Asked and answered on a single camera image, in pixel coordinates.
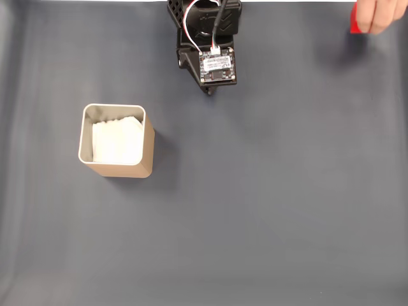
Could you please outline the person's hand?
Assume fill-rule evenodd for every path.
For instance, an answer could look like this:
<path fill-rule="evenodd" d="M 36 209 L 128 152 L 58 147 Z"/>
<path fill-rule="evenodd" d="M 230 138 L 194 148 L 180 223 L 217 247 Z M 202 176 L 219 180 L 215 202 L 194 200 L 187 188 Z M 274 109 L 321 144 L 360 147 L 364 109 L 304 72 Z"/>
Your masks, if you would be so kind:
<path fill-rule="evenodd" d="M 407 0 L 357 0 L 356 23 L 362 33 L 380 34 L 407 9 Z"/>

